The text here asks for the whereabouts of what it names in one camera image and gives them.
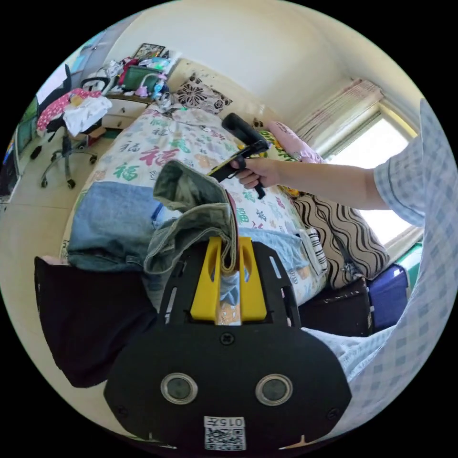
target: denim fabric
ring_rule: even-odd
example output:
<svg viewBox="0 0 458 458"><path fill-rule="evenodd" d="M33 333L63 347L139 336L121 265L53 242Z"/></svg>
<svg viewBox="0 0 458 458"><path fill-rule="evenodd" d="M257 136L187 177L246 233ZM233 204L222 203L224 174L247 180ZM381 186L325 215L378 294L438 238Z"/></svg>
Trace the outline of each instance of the denim fabric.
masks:
<svg viewBox="0 0 458 458"><path fill-rule="evenodd" d="M239 229L240 237L250 237L253 242L261 242L267 247L275 250L287 272L307 267L307 254L299 237L264 229ZM245 272L245 280L248 279L248 272ZM230 305L237 305L240 301L239 273L231 276L221 277L222 301Z"/></svg>
<svg viewBox="0 0 458 458"><path fill-rule="evenodd" d="M155 230L177 214L150 187L96 182L73 218L68 261L87 271L142 271Z"/></svg>
<svg viewBox="0 0 458 458"><path fill-rule="evenodd" d="M239 235L276 250L287 271L308 265L298 237L263 229L240 229ZM236 305L238 235L229 197L213 178L170 161L154 190L94 183L75 213L68 260L88 271L144 270L156 296L183 251L212 236L223 240L221 299Z"/></svg>
<svg viewBox="0 0 458 458"><path fill-rule="evenodd" d="M182 216L167 221L151 238L144 270L163 274L186 248L212 236L223 239L221 271L233 273L237 262L237 223L225 189L213 178L178 161L169 161L157 177L154 197Z"/></svg>

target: bed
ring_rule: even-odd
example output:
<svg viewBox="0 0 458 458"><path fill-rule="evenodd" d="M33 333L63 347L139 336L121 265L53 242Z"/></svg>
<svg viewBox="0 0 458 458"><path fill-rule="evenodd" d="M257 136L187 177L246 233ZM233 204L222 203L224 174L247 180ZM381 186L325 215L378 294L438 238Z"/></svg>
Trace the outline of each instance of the bed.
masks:
<svg viewBox="0 0 458 458"><path fill-rule="evenodd" d="M61 248L62 258L67 257L66 249L75 211L94 182L114 181L153 187L159 171L171 159L206 174L239 149L240 141L221 127L221 120L228 113L235 112L247 122L252 122L254 117L263 122L278 119L272 110L236 83L191 61L182 60L178 64L168 82L171 91L193 73L230 97L233 103L219 115L199 108L186 109L179 104L163 113L164 110L159 106L150 105L120 133L96 163L67 222ZM267 189L266 197L257 200L254 190L246 190L235 179L225 180L222 185L236 202L240 228L289 233L304 228L290 197L279 187ZM317 275L310 265L288 274L298 304L307 302L325 286L325 275ZM239 306L222 302L219 324L239 325Z"/></svg>

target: desk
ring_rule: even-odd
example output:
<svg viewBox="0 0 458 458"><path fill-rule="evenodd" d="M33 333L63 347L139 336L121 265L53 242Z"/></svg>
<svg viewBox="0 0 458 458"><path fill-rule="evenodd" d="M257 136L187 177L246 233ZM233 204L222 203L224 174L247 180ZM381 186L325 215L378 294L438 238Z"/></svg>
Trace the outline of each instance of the desk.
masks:
<svg viewBox="0 0 458 458"><path fill-rule="evenodd" d="M126 129L152 103L147 97L137 95L107 94L113 106L102 118L102 126L109 129Z"/></svg>

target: desk drawer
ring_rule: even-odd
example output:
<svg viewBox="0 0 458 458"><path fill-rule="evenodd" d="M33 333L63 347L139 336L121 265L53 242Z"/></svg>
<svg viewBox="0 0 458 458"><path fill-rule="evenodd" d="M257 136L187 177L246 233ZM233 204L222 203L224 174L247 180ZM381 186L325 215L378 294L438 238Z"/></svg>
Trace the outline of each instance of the desk drawer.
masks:
<svg viewBox="0 0 458 458"><path fill-rule="evenodd" d="M114 114L106 114L102 118L102 126L109 129L126 129L129 127L136 118L129 118L127 116L116 116Z"/></svg>
<svg viewBox="0 0 458 458"><path fill-rule="evenodd" d="M109 115L138 118L146 108L146 104L132 100L110 99L113 106L108 110Z"/></svg>

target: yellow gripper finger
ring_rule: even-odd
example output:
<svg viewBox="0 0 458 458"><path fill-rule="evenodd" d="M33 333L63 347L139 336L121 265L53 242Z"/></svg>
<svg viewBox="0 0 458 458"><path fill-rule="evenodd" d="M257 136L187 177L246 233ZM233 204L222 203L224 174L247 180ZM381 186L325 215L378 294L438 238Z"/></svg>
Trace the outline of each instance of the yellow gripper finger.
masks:
<svg viewBox="0 0 458 458"><path fill-rule="evenodd" d="M239 238L239 262L241 321L262 321L266 318L267 309L250 237ZM245 268L249 274L247 281Z"/></svg>
<svg viewBox="0 0 458 458"><path fill-rule="evenodd" d="M218 324L221 243L221 237L210 237L208 242L207 253L191 307L191 317L194 320L213 321Z"/></svg>

